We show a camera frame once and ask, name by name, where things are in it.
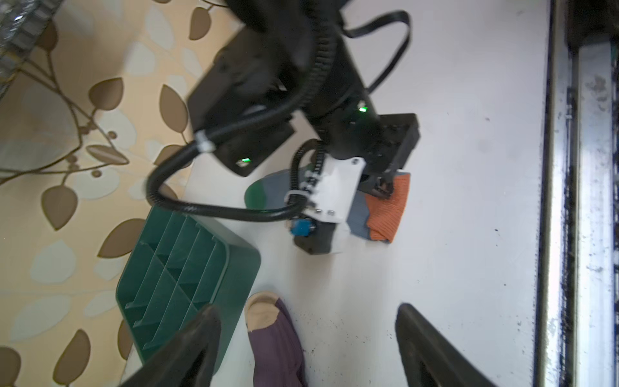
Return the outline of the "green divided plastic tray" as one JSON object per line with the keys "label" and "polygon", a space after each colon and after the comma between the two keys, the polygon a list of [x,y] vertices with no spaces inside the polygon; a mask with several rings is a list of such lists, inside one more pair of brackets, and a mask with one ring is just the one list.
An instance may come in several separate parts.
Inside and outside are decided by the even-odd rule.
{"label": "green divided plastic tray", "polygon": [[152,208],[116,290],[141,361],[213,305],[220,366],[260,264],[259,251],[217,220]]}

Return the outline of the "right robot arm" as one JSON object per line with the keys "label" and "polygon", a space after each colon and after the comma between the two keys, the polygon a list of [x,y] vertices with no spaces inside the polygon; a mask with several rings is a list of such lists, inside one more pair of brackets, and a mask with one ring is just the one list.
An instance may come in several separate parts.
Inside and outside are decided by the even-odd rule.
{"label": "right robot arm", "polygon": [[[187,101],[193,140],[163,161],[145,184],[148,201],[167,211],[253,223],[298,217],[311,203],[328,156],[362,158],[353,191],[391,198],[395,176],[419,140],[414,114],[377,114],[371,95],[396,68],[411,42],[406,32],[380,75],[365,85],[347,49],[349,39],[390,24],[413,26],[391,11],[353,29],[340,1],[230,1],[243,23]],[[251,174],[293,135],[301,111],[316,132],[293,156],[284,206],[250,210],[187,203],[162,186],[198,156],[210,153],[241,177]]]}

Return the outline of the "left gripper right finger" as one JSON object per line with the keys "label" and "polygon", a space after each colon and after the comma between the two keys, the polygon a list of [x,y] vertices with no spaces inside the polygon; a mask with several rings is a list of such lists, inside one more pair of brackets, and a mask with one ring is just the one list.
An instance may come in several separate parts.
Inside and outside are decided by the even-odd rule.
{"label": "left gripper right finger", "polygon": [[416,308],[398,307],[395,331],[409,386],[492,386]]}

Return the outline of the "blue orange striped sock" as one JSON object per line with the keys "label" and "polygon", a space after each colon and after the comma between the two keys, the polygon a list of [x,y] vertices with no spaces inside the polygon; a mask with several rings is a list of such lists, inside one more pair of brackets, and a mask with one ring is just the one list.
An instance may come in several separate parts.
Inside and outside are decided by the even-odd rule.
{"label": "blue orange striped sock", "polygon": [[[351,233],[359,238],[392,243],[401,224],[409,194],[410,175],[399,173],[393,179],[393,194],[388,199],[357,192],[348,216]],[[284,203],[290,189],[288,169],[253,182],[245,191],[244,203],[251,210],[274,209]]]}

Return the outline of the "purple sock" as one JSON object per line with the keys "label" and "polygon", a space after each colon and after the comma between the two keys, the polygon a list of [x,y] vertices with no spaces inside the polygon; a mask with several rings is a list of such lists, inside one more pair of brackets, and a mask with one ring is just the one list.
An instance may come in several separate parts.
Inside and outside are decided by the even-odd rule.
{"label": "purple sock", "polygon": [[273,292],[253,294],[244,316],[255,360],[254,386],[306,386],[306,365],[293,319]]}

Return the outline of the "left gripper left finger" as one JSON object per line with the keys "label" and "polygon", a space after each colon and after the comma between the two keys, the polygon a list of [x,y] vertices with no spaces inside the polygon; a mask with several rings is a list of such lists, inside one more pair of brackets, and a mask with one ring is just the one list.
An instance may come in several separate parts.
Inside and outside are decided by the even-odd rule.
{"label": "left gripper left finger", "polygon": [[222,324],[213,305],[204,306],[123,386],[209,386],[215,374]]}

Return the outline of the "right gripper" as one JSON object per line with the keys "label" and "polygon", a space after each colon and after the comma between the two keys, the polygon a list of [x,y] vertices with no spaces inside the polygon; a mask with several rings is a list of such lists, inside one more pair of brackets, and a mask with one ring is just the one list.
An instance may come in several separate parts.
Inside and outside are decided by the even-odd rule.
{"label": "right gripper", "polygon": [[365,167],[358,190],[379,198],[393,195],[393,179],[420,140],[416,114],[356,112],[335,127],[333,157],[360,157]]}

